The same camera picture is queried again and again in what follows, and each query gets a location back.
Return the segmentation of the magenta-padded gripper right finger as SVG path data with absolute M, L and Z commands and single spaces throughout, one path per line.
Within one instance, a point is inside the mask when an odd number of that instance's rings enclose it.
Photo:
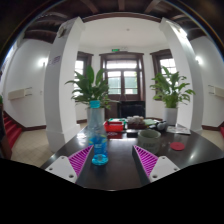
M 179 171 L 179 167 L 168 157 L 157 157 L 137 145 L 132 148 L 132 156 L 142 185 L 147 185 Z

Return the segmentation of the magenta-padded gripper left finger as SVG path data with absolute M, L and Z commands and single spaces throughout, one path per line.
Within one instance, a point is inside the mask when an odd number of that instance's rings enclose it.
M 77 183 L 87 175 L 93 154 L 93 147 L 88 146 L 69 157 L 60 156 L 46 168 L 46 171 L 72 183 Z

